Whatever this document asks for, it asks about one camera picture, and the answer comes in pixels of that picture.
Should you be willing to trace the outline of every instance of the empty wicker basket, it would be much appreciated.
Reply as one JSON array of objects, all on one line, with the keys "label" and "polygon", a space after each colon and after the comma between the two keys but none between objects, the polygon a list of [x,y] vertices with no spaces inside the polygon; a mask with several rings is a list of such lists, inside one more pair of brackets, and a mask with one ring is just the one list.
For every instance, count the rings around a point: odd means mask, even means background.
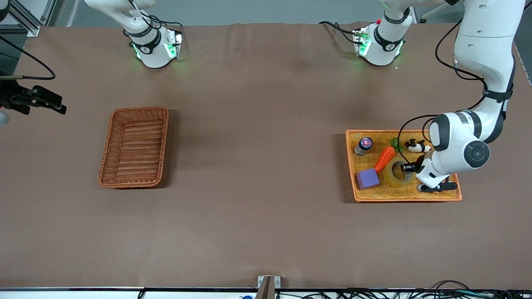
[{"label": "empty wicker basket", "polygon": [[168,109],[116,109],[111,115],[98,184],[104,188],[154,187],[162,179]]}]

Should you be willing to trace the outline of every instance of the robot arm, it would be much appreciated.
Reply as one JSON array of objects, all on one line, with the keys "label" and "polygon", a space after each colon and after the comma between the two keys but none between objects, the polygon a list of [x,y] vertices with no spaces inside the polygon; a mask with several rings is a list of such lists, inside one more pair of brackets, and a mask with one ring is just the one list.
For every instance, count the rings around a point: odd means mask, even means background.
[{"label": "robot arm", "polygon": [[380,0],[384,6],[384,17],[379,23],[372,23],[355,33],[358,56],[374,65],[390,64],[399,55],[406,31],[413,22],[410,6],[441,5],[446,0]]},{"label": "robot arm", "polygon": [[513,37],[525,0],[466,0],[462,26],[454,45],[456,59],[484,76],[487,89],[480,105],[470,111],[443,113],[429,127],[434,150],[425,155],[417,178],[438,188],[452,173],[476,170],[490,156],[488,143],[502,131],[512,95],[516,61]]},{"label": "robot arm", "polygon": [[85,0],[87,5],[118,22],[133,41],[137,57],[149,68],[161,68],[178,58],[182,32],[154,25],[144,9],[156,0]]}]

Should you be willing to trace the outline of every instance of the tape roll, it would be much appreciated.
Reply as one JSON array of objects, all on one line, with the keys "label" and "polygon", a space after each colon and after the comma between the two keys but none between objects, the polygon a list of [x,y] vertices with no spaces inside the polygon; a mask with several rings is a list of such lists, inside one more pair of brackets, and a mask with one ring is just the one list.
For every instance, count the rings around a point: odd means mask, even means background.
[{"label": "tape roll", "polygon": [[406,164],[406,161],[401,157],[395,157],[390,162],[388,162],[388,164],[386,164],[386,167],[384,167],[383,169],[383,176],[384,176],[384,181],[387,184],[395,188],[401,188],[401,187],[404,187],[408,184],[415,182],[415,176],[413,175],[412,172],[405,172],[404,180],[400,180],[395,177],[392,171],[393,166],[401,167],[401,165],[403,164]]}]

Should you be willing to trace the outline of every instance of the brown tablecloth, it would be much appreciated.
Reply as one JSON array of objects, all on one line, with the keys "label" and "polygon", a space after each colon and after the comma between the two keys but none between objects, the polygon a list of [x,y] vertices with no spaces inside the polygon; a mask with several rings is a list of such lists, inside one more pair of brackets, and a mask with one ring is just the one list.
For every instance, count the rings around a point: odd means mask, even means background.
[{"label": "brown tablecloth", "polygon": [[[186,27],[182,60],[157,70],[121,28],[43,28],[26,50],[57,79],[22,83],[62,95],[68,112],[10,112],[0,129],[0,285],[247,287],[275,274],[284,287],[530,288],[521,65],[490,162],[459,175],[462,202],[354,203],[346,129],[394,129],[480,97],[434,58],[450,26],[412,26],[381,68],[321,25]],[[24,57],[17,73],[46,71]],[[111,112],[145,105],[172,110],[165,181],[98,187]]]}]

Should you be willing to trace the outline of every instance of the orange wicker tray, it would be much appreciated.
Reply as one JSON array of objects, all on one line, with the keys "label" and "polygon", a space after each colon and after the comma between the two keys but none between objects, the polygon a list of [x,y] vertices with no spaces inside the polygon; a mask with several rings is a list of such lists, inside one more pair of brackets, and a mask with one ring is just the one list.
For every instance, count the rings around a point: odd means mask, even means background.
[{"label": "orange wicker tray", "polygon": [[[392,138],[397,137],[398,130],[347,130],[345,138],[347,142],[347,159],[349,162],[349,171],[351,173],[351,183],[353,184],[353,193],[355,200],[358,202],[448,202],[461,201],[462,192],[460,183],[455,174],[450,176],[450,180],[458,184],[458,189],[443,191],[441,193],[422,193],[417,190],[418,180],[402,188],[395,188],[384,182],[382,173],[378,174],[381,183],[378,186],[359,190],[356,186],[355,175],[357,172],[372,168],[377,163],[380,153],[386,146],[390,145]],[[358,141],[363,137],[373,139],[373,146],[364,156],[357,156],[354,149]],[[423,139],[421,130],[403,130],[401,133],[401,143],[410,138],[417,140]],[[406,158],[415,161],[420,153],[411,153],[402,151]]]},{"label": "orange wicker tray", "polygon": [[116,109],[111,115],[98,173],[104,188],[146,188],[162,178],[168,109]]}]

